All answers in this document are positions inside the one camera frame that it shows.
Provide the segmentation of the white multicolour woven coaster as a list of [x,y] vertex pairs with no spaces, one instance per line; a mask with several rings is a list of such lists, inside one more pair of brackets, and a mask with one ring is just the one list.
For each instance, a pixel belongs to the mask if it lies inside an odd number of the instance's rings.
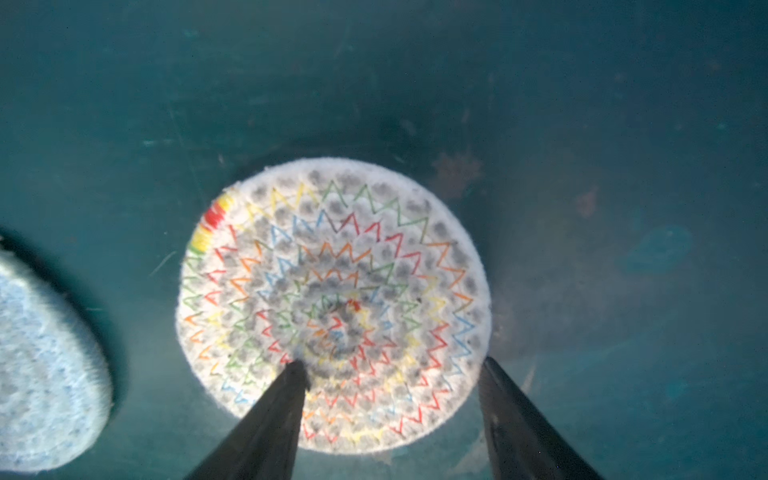
[[273,166],[225,188],[181,263],[178,343],[205,391],[243,417],[291,362],[310,382],[302,449],[414,443],[468,400],[491,295],[450,209],[414,180],[343,158]]

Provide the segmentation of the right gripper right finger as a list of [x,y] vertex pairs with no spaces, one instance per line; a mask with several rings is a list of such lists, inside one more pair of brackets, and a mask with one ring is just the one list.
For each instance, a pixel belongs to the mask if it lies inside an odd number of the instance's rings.
[[478,391],[495,479],[602,478],[491,357],[483,362]]

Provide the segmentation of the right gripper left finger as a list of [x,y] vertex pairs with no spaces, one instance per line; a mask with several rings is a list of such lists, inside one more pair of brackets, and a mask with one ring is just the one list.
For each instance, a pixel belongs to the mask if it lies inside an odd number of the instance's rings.
[[289,363],[226,438],[187,477],[290,479],[309,389],[304,363]]

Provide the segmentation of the grey woven coaster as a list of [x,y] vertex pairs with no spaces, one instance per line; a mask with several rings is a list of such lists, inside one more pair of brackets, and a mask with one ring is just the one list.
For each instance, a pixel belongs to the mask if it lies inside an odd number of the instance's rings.
[[25,262],[1,253],[1,468],[38,473],[91,448],[113,405],[99,341]]

